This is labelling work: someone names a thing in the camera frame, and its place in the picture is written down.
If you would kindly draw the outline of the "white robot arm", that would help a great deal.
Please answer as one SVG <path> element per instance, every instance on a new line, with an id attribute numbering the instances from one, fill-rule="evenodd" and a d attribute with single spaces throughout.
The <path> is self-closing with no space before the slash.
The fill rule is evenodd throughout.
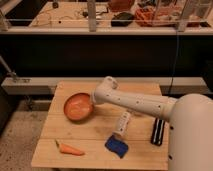
<path id="1" fill-rule="evenodd" d="M 92 92 L 92 102 L 118 105 L 168 122 L 168 171 L 213 171 L 212 99 L 202 94 L 176 99 L 117 87 L 113 77 L 105 77 Z"/>

